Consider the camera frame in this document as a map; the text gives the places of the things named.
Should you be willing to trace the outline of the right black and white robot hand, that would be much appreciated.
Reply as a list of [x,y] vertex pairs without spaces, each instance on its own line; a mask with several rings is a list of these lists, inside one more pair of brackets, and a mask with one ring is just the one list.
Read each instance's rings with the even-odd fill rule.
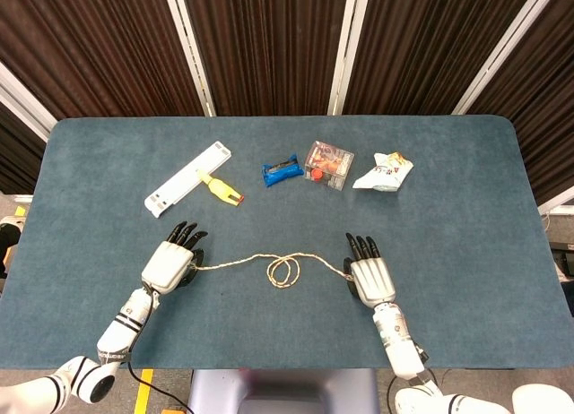
[[372,237],[345,234],[353,257],[344,259],[344,275],[352,295],[366,307],[375,309],[396,300],[396,288],[387,263]]

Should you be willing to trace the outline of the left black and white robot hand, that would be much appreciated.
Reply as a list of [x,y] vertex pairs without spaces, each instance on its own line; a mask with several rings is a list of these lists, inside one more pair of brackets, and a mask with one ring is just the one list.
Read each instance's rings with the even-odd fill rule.
[[196,245],[208,235],[196,227],[196,222],[180,222],[156,248],[141,274],[147,289],[166,295],[195,278],[204,260],[204,250]]

